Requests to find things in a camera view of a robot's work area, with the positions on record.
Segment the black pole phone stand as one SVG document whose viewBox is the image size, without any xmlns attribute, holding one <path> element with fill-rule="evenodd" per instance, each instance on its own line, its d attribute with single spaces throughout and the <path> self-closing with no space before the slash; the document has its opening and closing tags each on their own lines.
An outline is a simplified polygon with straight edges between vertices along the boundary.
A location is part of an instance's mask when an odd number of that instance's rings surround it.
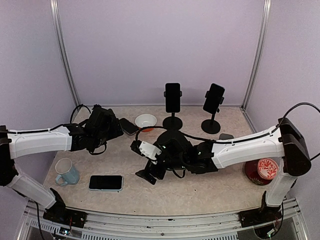
<svg viewBox="0 0 320 240">
<path fill-rule="evenodd" d="M 183 122 L 180 118 L 175 116 L 174 112 L 172 112 L 171 116 L 168 116 L 163 120 L 162 126 L 166 129 L 180 130 L 183 126 Z"/>
<path fill-rule="evenodd" d="M 216 113 L 215 114 L 211 114 L 211 118 L 210 119 L 206 119 L 201 123 L 201 129 L 205 133 L 217 134 L 221 130 L 221 125 L 219 124 L 219 122 L 217 122 L 215 120 Z"/>
</svg>

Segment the orange white bowl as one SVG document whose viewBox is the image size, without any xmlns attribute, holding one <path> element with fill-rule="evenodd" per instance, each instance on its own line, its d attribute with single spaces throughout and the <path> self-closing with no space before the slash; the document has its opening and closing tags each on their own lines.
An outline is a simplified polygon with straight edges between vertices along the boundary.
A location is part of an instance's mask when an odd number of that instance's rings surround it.
<svg viewBox="0 0 320 240">
<path fill-rule="evenodd" d="M 134 123 L 139 129 L 144 127 L 151 127 L 142 131 L 150 132 L 154 129 L 154 126 L 157 124 L 157 118 L 152 114 L 141 114 L 135 118 Z"/>
</svg>

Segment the black teal phone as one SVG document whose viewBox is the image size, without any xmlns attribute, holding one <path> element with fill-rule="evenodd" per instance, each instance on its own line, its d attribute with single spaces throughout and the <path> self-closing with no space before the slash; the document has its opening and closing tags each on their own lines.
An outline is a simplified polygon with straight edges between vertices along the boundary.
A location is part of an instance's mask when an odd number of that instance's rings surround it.
<svg viewBox="0 0 320 240">
<path fill-rule="evenodd" d="M 167 113 L 179 113 L 181 109 L 181 85 L 179 83 L 166 83 L 165 91 L 165 111 Z"/>
</svg>

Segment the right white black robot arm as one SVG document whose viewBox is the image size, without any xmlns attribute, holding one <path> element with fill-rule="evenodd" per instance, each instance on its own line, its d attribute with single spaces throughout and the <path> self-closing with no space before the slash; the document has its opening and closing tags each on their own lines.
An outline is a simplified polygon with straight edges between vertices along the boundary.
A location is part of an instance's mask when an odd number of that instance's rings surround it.
<svg viewBox="0 0 320 240">
<path fill-rule="evenodd" d="M 162 180 L 166 171 L 189 171 L 192 174 L 217 172 L 226 167 L 263 158 L 281 158 L 279 172 L 256 210 L 256 218 L 266 222 L 279 208 L 284 197 L 299 176 L 312 166 L 303 135 L 286 117 L 264 131 L 233 139 L 210 140 L 202 138 L 192 145 L 187 135 L 179 130 L 167 129 L 151 144 L 134 139 L 130 148 L 147 158 L 143 170 L 136 173 L 151 184 Z"/>
</svg>

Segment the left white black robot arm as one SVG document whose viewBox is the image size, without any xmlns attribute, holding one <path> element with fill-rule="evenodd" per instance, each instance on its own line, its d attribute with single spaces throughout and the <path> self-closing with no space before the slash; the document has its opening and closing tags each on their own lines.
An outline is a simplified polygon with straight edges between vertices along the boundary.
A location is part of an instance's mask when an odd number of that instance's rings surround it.
<svg viewBox="0 0 320 240">
<path fill-rule="evenodd" d="M 106 147 L 109 140 L 124 134 L 120 120 L 112 109 L 94 106 L 90 116 L 81 123 L 64 123 L 52 128 L 36 130 L 8 130 L 0 127 L 0 185 L 16 191 L 43 206 L 57 221 L 70 218 L 60 194 L 25 174 L 15 160 L 50 152 L 77 152 L 87 150 L 96 155 L 96 149 Z"/>
</svg>

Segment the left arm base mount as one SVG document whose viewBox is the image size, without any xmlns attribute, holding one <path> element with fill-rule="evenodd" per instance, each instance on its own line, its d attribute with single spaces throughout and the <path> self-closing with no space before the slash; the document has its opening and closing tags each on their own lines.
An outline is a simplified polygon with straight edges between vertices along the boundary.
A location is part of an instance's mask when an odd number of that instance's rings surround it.
<svg viewBox="0 0 320 240">
<path fill-rule="evenodd" d="M 55 203 L 50 208 L 45 209 L 43 218 L 55 223 L 83 229 L 88 214 L 84 211 L 67 208 L 59 193 L 53 188 L 50 188 L 50 191 L 55 197 Z"/>
</svg>

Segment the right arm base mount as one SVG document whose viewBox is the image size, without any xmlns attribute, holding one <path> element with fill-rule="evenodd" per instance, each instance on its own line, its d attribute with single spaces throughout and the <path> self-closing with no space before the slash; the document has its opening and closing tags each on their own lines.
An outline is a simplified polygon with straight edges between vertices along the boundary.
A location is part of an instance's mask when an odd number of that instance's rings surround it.
<svg viewBox="0 0 320 240">
<path fill-rule="evenodd" d="M 266 191 L 262 195 L 261 206 L 258 208 L 239 212 L 239 220 L 242 228 L 260 225 L 283 218 L 281 205 L 269 207 L 266 203 Z"/>
</svg>

